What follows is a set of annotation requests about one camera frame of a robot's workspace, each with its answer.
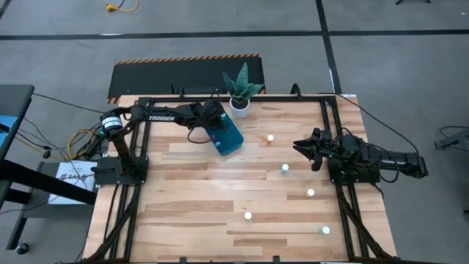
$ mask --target white pot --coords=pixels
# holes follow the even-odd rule
[[[251,105],[251,101],[249,99],[247,99],[247,100],[248,100],[248,105],[244,109],[236,109],[232,104],[233,98],[229,99],[229,106],[232,108],[232,117],[233,118],[243,118],[248,114],[249,106]]]

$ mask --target blue container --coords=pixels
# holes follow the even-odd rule
[[[225,125],[223,130],[212,128],[205,128],[205,130],[220,155],[228,155],[241,147],[244,138],[241,136],[240,131],[236,128],[228,114],[223,113],[220,117]]]

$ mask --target yellow cable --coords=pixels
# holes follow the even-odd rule
[[[37,151],[37,152],[39,152],[39,153],[41,153],[41,154],[44,154],[44,153],[42,152],[42,150],[38,150],[35,146],[33,146],[32,144],[29,144],[28,142],[25,142],[24,140],[20,139],[19,137],[15,136],[15,139],[17,139],[19,142],[25,144],[26,146],[32,148],[33,150],[35,150],[35,151]],[[51,155],[50,158],[56,158],[56,159],[60,159],[60,160],[64,159],[63,157],[57,157],[57,156],[52,156],[52,155]]]
[[[80,153],[78,153],[77,155],[72,155],[71,154],[71,151],[70,151],[70,148],[71,148],[71,144],[73,142],[73,140],[75,139],[75,137],[77,137],[79,134],[82,134],[82,133],[88,133],[90,136],[91,136],[91,142],[90,144],[93,143],[93,141],[95,140],[95,135],[93,134],[93,132],[91,132],[90,130],[87,130],[87,129],[81,129],[79,130],[75,135],[73,135],[70,140],[68,141],[67,143],[67,154],[68,154],[68,158],[70,160],[73,160],[81,155],[83,155],[85,152],[86,152],[86,149],[81,151]]]
[[[133,12],[133,11],[137,10],[137,8],[139,8],[139,0],[135,0],[135,7],[132,8],[131,10],[120,9],[118,7],[115,7],[112,4],[107,4],[106,5],[106,11],[108,11],[108,12],[112,12],[112,11]]]

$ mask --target potted plant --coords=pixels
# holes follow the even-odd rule
[[[229,75],[223,72],[223,78],[228,87],[229,94],[232,96],[229,99],[229,106],[232,109],[233,117],[245,117],[248,114],[250,100],[253,95],[257,94],[264,84],[249,84],[248,83],[248,65],[244,62],[240,73],[237,75],[236,82],[231,80]]]

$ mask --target green leaves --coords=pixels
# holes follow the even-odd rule
[[[235,81],[231,80],[227,73],[223,72],[223,79],[225,81],[225,85],[229,90],[230,95],[237,95],[237,88]]]
[[[248,64],[244,62],[243,67],[237,75],[236,82],[231,80],[229,75],[223,72],[225,85],[229,90],[229,94],[233,100],[242,103],[244,100],[251,98],[253,95],[259,93],[264,84],[249,84],[248,83],[249,71]]]
[[[244,62],[243,67],[240,70],[240,73],[237,75],[236,87],[239,92],[244,91],[248,87],[248,64]]]
[[[257,95],[261,88],[263,88],[264,84],[249,84],[248,89],[241,93],[241,95],[249,99],[253,97],[253,95]]]

